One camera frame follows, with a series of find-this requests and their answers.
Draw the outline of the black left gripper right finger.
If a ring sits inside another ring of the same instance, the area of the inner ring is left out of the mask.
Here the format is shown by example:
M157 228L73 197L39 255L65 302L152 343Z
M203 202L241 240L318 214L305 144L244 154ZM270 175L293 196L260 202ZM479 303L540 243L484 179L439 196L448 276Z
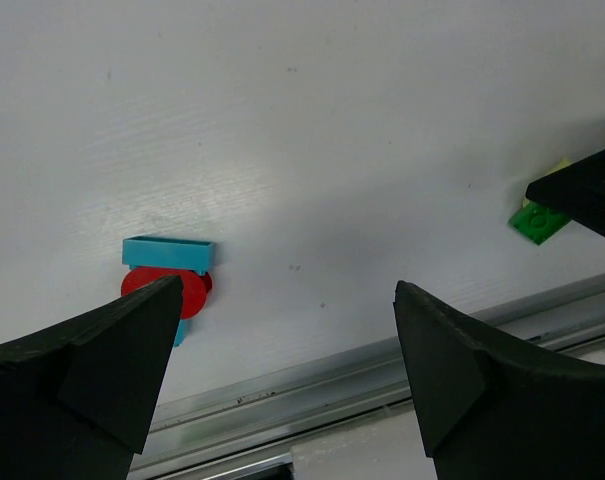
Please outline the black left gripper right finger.
M441 479L605 479L605 365L538 347L401 281L393 303Z

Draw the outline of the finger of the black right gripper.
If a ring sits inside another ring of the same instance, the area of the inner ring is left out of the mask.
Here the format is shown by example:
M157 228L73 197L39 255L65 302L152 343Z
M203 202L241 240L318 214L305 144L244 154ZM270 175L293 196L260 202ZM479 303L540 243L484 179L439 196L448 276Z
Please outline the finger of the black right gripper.
M605 237L605 149L530 183L525 196Z

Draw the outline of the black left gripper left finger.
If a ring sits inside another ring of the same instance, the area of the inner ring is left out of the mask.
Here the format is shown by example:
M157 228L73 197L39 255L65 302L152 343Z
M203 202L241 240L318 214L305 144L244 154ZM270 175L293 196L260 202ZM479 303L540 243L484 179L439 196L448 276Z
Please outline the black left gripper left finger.
M182 309L161 278L0 344L0 479L124 479L142 452Z

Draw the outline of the dark green lego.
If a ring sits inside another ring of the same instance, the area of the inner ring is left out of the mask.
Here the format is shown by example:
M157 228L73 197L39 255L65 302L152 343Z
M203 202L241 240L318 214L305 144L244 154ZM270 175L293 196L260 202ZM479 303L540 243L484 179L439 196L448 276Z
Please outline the dark green lego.
M530 201L511 216L508 224L533 244L541 245L570 222L567 215Z

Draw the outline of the blue bottom lego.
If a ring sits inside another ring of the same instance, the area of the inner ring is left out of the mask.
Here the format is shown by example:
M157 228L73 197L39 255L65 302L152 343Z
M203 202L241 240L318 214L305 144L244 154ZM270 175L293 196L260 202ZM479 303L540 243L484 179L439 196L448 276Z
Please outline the blue bottom lego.
M174 339L173 347L179 347L185 340L187 334L189 333L191 327L191 321L186 319L181 319L178 324L178 328L176 331L176 336Z

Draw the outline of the blue lego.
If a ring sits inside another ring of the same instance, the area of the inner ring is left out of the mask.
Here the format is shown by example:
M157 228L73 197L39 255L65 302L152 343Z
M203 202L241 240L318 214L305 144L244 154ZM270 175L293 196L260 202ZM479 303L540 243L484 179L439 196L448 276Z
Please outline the blue lego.
M149 236L122 241L122 263L129 267L155 267L204 274L214 263L215 243Z
M189 333L191 327L191 321L186 319L181 319L178 324L178 328L176 331L176 336L174 339L173 347L179 347L185 340L187 334Z

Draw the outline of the blue top lego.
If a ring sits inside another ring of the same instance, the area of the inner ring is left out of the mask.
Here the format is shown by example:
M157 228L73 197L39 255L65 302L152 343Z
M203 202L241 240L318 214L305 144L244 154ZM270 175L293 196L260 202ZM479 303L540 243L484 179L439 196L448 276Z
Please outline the blue top lego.
M215 243L149 236L122 241L122 263L129 267L155 267L204 274L214 263Z

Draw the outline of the red round lego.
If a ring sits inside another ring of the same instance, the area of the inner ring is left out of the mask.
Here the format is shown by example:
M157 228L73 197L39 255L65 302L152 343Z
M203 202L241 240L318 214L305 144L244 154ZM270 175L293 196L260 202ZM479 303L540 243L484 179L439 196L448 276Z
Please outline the red round lego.
M212 277L206 273L160 267L136 267L129 271L121 282L121 295L125 296L165 276L179 276L183 283L181 319L196 316L205 306L213 288Z

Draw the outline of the aluminium table rail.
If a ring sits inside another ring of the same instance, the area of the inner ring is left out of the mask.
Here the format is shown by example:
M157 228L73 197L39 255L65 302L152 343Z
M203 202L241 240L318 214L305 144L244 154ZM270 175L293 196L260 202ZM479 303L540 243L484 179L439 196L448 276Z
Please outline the aluminium table rail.
M476 318L555 351L605 340L605 274L502 303ZM287 446L409 405L390 338L160 405L131 479L238 478L288 463Z

